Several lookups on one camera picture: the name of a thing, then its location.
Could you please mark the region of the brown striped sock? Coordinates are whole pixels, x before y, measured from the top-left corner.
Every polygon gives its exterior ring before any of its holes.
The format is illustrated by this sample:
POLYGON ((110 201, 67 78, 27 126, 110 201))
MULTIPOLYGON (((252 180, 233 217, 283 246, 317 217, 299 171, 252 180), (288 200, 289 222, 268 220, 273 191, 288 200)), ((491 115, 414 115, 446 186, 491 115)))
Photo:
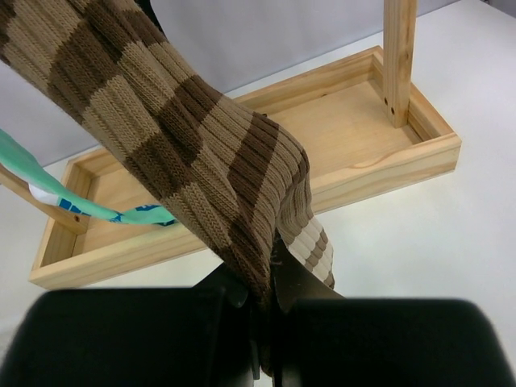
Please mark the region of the brown striped sock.
POLYGON ((304 147, 208 85, 134 1, 4 1, 1 59, 246 283, 261 312, 261 367, 272 375, 275 242, 335 284, 304 147))

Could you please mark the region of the green sock back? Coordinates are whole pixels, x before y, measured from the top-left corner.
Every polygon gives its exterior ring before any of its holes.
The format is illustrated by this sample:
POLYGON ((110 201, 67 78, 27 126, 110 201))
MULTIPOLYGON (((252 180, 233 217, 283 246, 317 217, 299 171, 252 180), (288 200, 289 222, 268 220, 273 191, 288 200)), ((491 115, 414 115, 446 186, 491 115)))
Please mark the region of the green sock back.
POLYGON ((29 151, 4 131, 1 132, 1 165, 28 183, 30 196, 43 204, 111 223, 168 226, 177 222, 161 205, 143 205, 119 212, 78 196, 47 173, 29 151))

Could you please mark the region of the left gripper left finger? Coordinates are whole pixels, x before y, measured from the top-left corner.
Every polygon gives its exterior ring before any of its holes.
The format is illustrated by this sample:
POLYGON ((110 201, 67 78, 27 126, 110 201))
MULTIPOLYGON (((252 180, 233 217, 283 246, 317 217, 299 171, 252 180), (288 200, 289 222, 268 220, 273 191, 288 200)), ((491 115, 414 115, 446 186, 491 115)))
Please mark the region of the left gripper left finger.
POLYGON ((251 386, 252 299, 225 266, 190 288, 64 289, 29 309, 4 386, 251 386))

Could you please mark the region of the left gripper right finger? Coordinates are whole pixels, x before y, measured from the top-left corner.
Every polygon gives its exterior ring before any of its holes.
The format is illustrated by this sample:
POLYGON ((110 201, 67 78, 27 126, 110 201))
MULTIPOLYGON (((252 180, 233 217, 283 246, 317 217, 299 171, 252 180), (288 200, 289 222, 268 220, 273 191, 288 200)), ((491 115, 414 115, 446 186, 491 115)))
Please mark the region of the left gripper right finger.
POLYGON ((512 386, 495 330, 473 303, 344 298, 275 241, 276 386, 512 386))

